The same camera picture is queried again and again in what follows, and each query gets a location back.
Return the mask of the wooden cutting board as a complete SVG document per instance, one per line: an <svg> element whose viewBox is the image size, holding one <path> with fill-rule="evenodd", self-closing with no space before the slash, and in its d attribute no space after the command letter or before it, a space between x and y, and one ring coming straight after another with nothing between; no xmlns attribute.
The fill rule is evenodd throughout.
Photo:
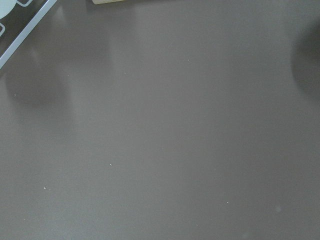
<svg viewBox="0 0 320 240"><path fill-rule="evenodd" d="M124 0L92 0L95 5L122 2Z"/></svg>

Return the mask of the white glass in rack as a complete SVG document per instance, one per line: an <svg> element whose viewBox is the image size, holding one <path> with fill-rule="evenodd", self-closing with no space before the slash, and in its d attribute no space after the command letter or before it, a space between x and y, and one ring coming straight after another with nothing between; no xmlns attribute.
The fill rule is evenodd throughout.
<svg viewBox="0 0 320 240"><path fill-rule="evenodd" d="M6 17L16 4L16 0L0 0L0 19Z"/></svg>

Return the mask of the black glass rack tray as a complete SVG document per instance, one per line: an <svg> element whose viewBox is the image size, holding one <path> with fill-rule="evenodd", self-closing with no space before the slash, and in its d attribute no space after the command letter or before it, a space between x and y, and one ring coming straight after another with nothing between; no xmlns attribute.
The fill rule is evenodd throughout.
<svg viewBox="0 0 320 240"><path fill-rule="evenodd" d="M0 19L1 67L56 2L56 0L16 0L13 10Z"/></svg>

